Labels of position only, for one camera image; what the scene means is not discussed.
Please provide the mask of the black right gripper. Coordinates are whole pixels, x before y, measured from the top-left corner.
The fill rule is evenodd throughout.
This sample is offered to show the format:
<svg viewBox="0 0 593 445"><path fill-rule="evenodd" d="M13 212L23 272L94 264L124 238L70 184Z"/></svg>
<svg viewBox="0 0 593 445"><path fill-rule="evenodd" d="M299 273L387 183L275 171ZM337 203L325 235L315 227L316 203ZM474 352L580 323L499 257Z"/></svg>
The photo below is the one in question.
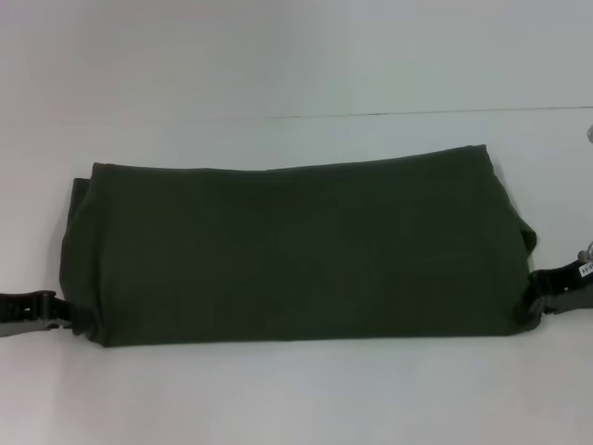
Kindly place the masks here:
<svg viewBox="0 0 593 445"><path fill-rule="evenodd" d="M542 298L545 314L592 308L592 262L574 261L529 275L529 295Z"/></svg>

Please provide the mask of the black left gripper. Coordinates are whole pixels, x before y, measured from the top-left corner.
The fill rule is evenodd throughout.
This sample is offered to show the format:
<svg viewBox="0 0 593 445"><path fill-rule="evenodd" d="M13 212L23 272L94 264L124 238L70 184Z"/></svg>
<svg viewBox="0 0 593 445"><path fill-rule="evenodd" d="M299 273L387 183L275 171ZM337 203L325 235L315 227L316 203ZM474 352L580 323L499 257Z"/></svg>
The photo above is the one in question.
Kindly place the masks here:
<svg viewBox="0 0 593 445"><path fill-rule="evenodd" d="M75 322L74 306L53 291L1 295L1 337L42 330L70 329Z"/></svg>

